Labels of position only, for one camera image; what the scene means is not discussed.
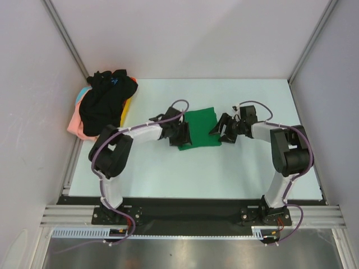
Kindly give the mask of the green t-shirt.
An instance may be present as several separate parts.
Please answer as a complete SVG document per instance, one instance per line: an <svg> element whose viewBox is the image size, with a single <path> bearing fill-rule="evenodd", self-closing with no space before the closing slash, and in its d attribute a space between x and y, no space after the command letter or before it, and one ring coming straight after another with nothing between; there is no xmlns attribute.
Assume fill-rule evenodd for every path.
<svg viewBox="0 0 359 269"><path fill-rule="evenodd" d="M198 147L214 147L222 145L219 141L219 134L209 134L218 122L214 107L188 111L185 113L185 119L189 125L192 144L178 146L180 151Z"/></svg>

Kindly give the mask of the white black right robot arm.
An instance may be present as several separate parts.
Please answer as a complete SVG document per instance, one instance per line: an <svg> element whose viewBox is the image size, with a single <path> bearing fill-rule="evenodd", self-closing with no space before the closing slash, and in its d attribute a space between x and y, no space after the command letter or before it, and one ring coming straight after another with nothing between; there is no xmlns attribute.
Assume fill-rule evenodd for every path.
<svg viewBox="0 0 359 269"><path fill-rule="evenodd" d="M306 131L302 125L272 123L273 112L258 101L244 101L233 110L234 115L221 115L209 135L220 135L219 141L225 143L235 143L239 135L270 143L275 173L260 200L254 221L274 225L286 214L287 197L294 183L314 165Z"/></svg>

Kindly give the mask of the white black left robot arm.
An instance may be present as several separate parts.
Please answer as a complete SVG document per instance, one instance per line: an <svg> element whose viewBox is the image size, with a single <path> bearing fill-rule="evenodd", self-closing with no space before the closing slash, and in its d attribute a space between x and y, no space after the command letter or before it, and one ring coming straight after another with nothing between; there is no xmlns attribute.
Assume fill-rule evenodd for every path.
<svg viewBox="0 0 359 269"><path fill-rule="evenodd" d="M164 114L138 126L116 128L108 125L100 133L88 159L92 172L99 178L100 201L106 207L104 217L110 223L117 224L124 217L124 210L119 207L123 197L118 177L125 170L131 150L142 143L161 139L167 139L171 146L192 144L185 112L171 106Z"/></svg>

